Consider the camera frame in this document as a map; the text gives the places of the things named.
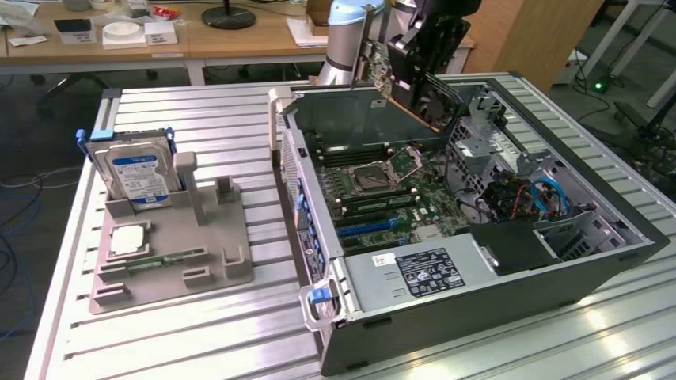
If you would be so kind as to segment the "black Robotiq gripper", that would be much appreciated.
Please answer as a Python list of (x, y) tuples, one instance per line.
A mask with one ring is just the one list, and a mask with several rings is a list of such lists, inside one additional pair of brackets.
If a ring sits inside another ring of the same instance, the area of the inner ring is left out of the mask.
[(406, 34), (388, 43), (392, 79), (391, 95), (400, 104), (416, 104), (430, 74), (448, 62), (471, 24), (467, 13), (418, 10)]

